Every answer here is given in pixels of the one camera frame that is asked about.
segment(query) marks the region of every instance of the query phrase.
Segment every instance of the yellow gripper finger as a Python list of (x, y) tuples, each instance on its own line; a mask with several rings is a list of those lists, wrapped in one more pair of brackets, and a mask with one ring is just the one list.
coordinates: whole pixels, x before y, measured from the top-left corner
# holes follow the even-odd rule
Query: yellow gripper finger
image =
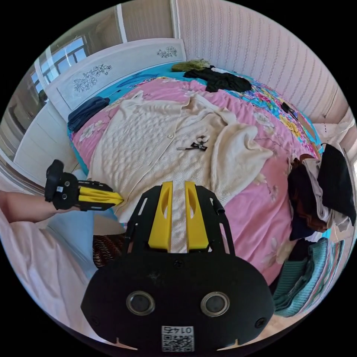
[(164, 182), (162, 184), (160, 198), (148, 242), (151, 249), (165, 250), (168, 253), (171, 250), (172, 191), (172, 181)]
[(194, 182), (185, 182), (185, 205), (187, 252), (207, 249), (209, 243)]
[(80, 188), (78, 200), (83, 202), (108, 203), (115, 206), (124, 201), (123, 197), (116, 192), (102, 191), (89, 187)]

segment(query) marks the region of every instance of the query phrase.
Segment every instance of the cream knit cardigan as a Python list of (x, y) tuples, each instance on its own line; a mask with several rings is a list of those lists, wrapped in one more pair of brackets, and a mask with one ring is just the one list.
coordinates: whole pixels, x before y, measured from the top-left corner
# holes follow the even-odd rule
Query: cream knit cardigan
[[(255, 141), (257, 128), (237, 122), (234, 113), (200, 95), (186, 103), (144, 101), (142, 91), (123, 100), (92, 156), (88, 178), (110, 185), (124, 202), (116, 207), (128, 222), (141, 195), (173, 181), (173, 253), (186, 251), (184, 182), (213, 191), (225, 205), (259, 174), (272, 152)], [(199, 135), (206, 151), (180, 151)]]

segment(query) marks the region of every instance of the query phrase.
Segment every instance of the pile of clothes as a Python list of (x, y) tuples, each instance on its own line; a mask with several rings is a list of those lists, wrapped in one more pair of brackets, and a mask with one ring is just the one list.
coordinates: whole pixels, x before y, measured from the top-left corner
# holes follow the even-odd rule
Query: pile of clothes
[(344, 241), (323, 238), (333, 225), (354, 226), (352, 178), (341, 151), (327, 144), (321, 160), (301, 155), (291, 164), (288, 193), (292, 207), (291, 244), (279, 276), (270, 285), (275, 314), (311, 311), (328, 293), (340, 265)]
[(291, 163), (288, 194), (292, 207), (290, 240), (326, 232), (336, 225), (345, 231), (356, 221), (351, 176), (339, 150), (327, 144), (322, 159), (308, 154)]
[(204, 59), (180, 62), (174, 64), (171, 70), (173, 72), (185, 72), (184, 77), (186, 78), (200, 78), (207, 81), (207, 92), (217, 92), (222, 89), (243, 93), (252, 89), (252, 85), (247, 79), (220, 68), (215, 68)]
[(105, 108), (110, 102), (109, 98), (93, 97), (88, 99), (68, 115), (68, 129), (74, 133), (95, 114)]

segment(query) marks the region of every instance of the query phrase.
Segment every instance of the bed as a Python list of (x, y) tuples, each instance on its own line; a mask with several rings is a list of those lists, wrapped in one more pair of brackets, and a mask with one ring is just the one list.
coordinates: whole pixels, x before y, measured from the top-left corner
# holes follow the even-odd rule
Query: bed
[[(140, 58), (143, 51), (146, 54), (145, 69)], [(121, 101), (138, 92), (142, 92), (144, 100), (176, 102), (198, 93), (210, 103), (226, 107), (236, 115), (237, 121), (256, 126), (256, 142), (271, 150), (273, 156), (266, 161), (256, 179), (225, 205), (225, 210), (236, 254), (254, 265), (271, 284), (293, 246), (289, 241), (288, 159), (304, 153), (316, 157), (311, 142), (316, 145), (321, 142), (303, 113), (301, 115), (314, 131), (314, 136), (281, 109), (281, 103), (286, 100), (273, 89), (240, 75), (250, 81), (251, 91), (209, 93), (205, 91), (205, 81), (171, 72), (174, 63), (185, 60), (180, 39), (134, 41), (103, 50), (79, 66), (71, 67), (53, 81), (46, 92), (65, 120), (71, 111), (93, 96), (110, 99), (109, 106), (94, 115), (77, 133), (68, 131), (76, 158), (86, 174), (95, 148)]]
[(172, 65), (170, 62), (139, 71), (97, 92), (97, 96), (108, 97), (110, 104), (77, 133), (68, 131), (76, 157), (83, 171), (88, 173), (96, 145), (119, 109), (120, 102), (138, 91), (143, 91), (144, 99), (178, 102), (199, 93), (212, 104), (234, 112), (239, 122), (257, 126), (256, 141), (272, 150), (273, 157), (266, 162), (261, 175), (234, 197), (225, 209), (236, 254), (259, 269), (270, 284), (279, 274), (286, 258), (284, 254), (291, 245), (287, 159), (303, 153), (316, 156), (310, 141), (321, 144), (318, 135), (314, 139), (299, 122), (294, 122), (280, 107), (285, 100), (252, 78), (242, 76), (251, 82), (251, 91), (238, 93), (219, 90), (209, 93), (205, 91), (205, 81), (185, 78), (182, 72), (171, 72)]

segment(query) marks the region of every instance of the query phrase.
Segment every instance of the printed number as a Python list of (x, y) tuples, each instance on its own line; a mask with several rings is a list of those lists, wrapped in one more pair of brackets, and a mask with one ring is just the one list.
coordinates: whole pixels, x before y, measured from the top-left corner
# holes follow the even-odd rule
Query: printed number
[(165, 334), (178, 334), (178, 335), (185, 335), (191, 334), (192, 327), (173, 327), (173, 326), (163, 326), (163, 333)]

